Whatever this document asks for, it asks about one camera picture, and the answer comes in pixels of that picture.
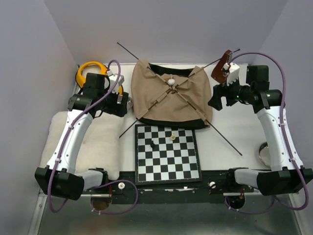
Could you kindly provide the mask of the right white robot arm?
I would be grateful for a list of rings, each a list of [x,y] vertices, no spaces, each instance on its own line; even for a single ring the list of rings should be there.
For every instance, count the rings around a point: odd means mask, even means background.
[[[243,185],[258,189],[263,195],[279,195],[299,192],[313,178],[312,169],[306,169],[297,156],[287,126],[286,110],[281,105],[280,90],[269,89],[268,66],[248,66],[246,85],[239,82],[240,67],[235,63],[220,63],[211,76],[218,82],[208,105],[221,110],[222,97],[227,106],[237,102],[250,104],[259,119],[266,136],[270,170],[248,168],[230,169],[225,187],[235,192]]]

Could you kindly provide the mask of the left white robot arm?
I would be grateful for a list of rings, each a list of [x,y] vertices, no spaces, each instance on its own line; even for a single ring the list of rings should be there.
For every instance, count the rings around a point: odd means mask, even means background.
[[[128,94],[118,93],[124,78],[88,73],[81,94],[68,102],[68,110],[51,121],[43,152],[43,165],[35,179],[47,196],[77,200],[93,188],[104,193],[109,180],[119,177],[118,139],[127,113]]]

